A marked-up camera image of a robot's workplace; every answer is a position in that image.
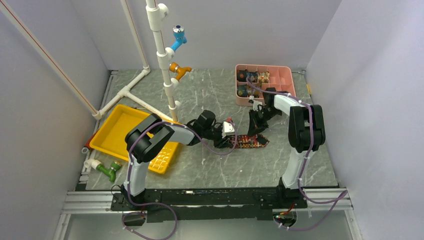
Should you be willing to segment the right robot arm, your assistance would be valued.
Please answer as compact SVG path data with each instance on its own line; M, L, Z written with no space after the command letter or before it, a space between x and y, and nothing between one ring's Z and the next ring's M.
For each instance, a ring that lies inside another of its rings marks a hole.
M287 91L269 87L262 91L264 105L249 111L248 136L266 130L268 121L276 115L286 114L289 119L287 137L291 152L287 168L280 178L276 203L289 207L295 198L305 197L302 190L303 174L312 156L325 143L326 133L323 109L318 104L308 104Z

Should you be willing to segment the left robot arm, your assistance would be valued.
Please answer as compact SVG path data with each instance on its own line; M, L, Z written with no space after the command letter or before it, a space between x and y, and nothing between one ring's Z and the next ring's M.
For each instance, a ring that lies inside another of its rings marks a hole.
M215 114L209 110L186 124L164 121L157 114L150 114L124 139L128 152L126 179L121 186L124 204L131 210L143 205L149 164L167 143L194 146L210 140L217 149L234 150L237 143L231 142L231 138L238 139L233 121L217 122Z

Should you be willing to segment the multicolour patterned necktie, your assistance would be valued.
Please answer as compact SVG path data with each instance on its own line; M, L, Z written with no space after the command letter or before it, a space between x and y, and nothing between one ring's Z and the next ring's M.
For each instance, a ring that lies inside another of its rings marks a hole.
M256 134L253 136L248 136L247 134L234 135L229 137L230 147L235 144L237 149L255 149L255 148L264 148L269 144L269 140L264 137L262 134Z

